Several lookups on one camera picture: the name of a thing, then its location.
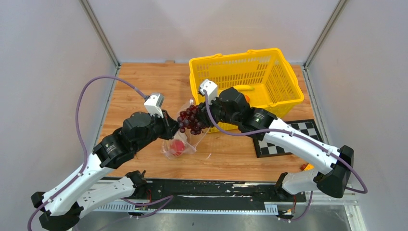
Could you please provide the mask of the dark toy grapes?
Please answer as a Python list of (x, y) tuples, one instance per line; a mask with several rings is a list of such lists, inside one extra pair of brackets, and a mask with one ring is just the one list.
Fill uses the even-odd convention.
[(191, 135), (200, 135), (207, 129), (207, 126), (198, 117), (201, 108), (197, 105), (190, 105), (185, 110), (180, 111), (177, 118), (179, 132), (186, 133), (190, 131)]

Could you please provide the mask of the red toy food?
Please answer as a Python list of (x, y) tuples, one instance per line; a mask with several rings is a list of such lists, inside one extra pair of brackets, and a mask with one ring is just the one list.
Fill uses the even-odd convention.
[(173, 140), (170, 144), (170, 153), (173, 156), (180, 156), (185, 151), (186, 147), (183, 141), (181, 140)]

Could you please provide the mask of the clear zip top bag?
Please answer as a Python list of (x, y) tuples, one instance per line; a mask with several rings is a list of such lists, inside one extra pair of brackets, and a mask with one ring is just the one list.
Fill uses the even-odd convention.
[[(177, 121), (177, 118), (179, 116), (180, 111), (185, 110), (190, 105), (196, 105), (195, 102), (194, 102), (194, 99), (190, 99), (187, 103), (185, 103), (181, 107), (181, 109), (177, 113), (176, 121)], [(186, 133), (180, 133), (178, 131), (175, 134), (175, 136), (173, 137), (173, 139), (163, 141), (163, 154), (169, 159), (176, 158), (176, 156), (173, 156), (170, 153), (170, 144), (171, 144), (171, 142), (173, 140), (181, 140), (181, 141), (184, 142), (186, 149), (183, 152), (183, 154), (193, 154), (193, 153), (195, 153), (197, 151), (197, 146), (198, 146), (199, 142), (204, 138), (204, 136), (207, 134), (208, 130), (209, 130), (209, 128), (205, 129), (204, 132), (202, 134), (200, 134), (200, 135), (191, 135), (189, 130), (187, 130)]]

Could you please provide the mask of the yellow toy banana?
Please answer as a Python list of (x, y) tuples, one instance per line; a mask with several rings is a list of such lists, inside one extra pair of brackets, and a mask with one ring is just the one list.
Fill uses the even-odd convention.
[(244, 85), (244, 84), (235, 85), (233, 88), (236, 89), (237, 91), (254, 91), (255, 90), (255, 88), (253, 86)]

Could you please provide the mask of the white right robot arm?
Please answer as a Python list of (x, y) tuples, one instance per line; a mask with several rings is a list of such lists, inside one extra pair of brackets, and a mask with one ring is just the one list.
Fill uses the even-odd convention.
[(354, 150), (344, 145), (340, 148), (325, 144), (291, 127), (275, 114), (251, 107), (243, 94), (234, 88), (217, 96), (217, 86), (205, 84), (199, 93), (205, 97), (199, 104), (199, 119), (210, 127), (231, 136), (247, 136), (282, 147), (314, 166), (311, 173), (287, 173), (280, 175), (275, 195), (287, 201), (294, 194), (319, 190), (342, 198), (353, 169)]

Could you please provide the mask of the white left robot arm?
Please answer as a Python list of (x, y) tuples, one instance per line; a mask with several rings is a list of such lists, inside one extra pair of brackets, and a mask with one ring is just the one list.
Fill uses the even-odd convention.
[(117, 199), (147, 194), (144, 172), (133, 171), (94, 192), (88, 189), (101, 178), (134, 158), (141, 149), (157, 139), (170, 140), (179, 129), (178, 121), (166, 110), (163, 115), (136, 112), (122, 127), (104, 137), (84, 163), (62, 183), (48, 192), (31, 196), (33, 206), (41, 211), (39, 222), (48, 231), (66, 231), (90, 211)]

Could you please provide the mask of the yellow plastic basket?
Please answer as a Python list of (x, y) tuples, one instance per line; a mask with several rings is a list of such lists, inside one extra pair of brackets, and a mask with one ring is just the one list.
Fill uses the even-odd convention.
[(196, 103), (205, 101), (198, 93), (205, 79), (218, 85), (218, 95), (235, 85), (253, 86), (254, 91), (239, 91), (249, 99), (250, 112), (244, 116), (258, 108), (283, 117), (305, 98), (295, 72), (278, 48), (197, 57), (190, 59), (189, 68)]

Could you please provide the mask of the black white checkerboard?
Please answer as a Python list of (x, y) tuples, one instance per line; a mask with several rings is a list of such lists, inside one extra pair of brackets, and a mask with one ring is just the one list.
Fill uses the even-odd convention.
[[(314, 139), (315, 142), (323, 142), (314, 119), (289, 121), (286, 124), (285, 130), (288, 129), (287, 127), (292, 127), (297, 131), (297, 134), (303, 137), (308, 136), (310, 140)], [(309, 151), (317, 149), (317, 147), (301, 138), (291, 137), (289, 134), (279, 132), (267, 133), (263, 140), (254, 138), (253, 142), (256, 157), (258, 158), (289, 155), (291, 151), (295, 151), (296, 156), (309, 158)]]

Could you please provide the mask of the yellow toy block car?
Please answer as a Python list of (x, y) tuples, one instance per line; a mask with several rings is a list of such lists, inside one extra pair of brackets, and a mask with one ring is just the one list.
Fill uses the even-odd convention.
[(308, 164), (303, 164), (301, 167), (300, 167), (300, 169), (302, 170), (302, 171), (308, 171), (308, 170), (311, 170), (311, 169), (313, 169), (314, 168), (314, 166), (312, 165), (312, 164), (310, 164), (310, 163), (308, 163)]

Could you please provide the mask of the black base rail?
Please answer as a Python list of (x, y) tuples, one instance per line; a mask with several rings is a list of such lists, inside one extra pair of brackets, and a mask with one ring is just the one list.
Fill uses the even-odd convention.
[(341, 199), (320, 191), (315, 191), (313, 196), (301, 192), (291, 198), (280, 199), (274, 192), (273, 182), (148, 179), (146, 189), (143, 195), (129, 197), (128, 202), (118, 199), (98, 207), (96, 211), (147, 214), (160, 207), (161, 203), (145, 208), (135, 204), (154, 202), (170, 195), (173, 199), (161, 209), (162, 213), (277, 215), (290, 210), (299, 215), (309, 198), (313, 205), (358, 205), (352, 192), (345, 193)]

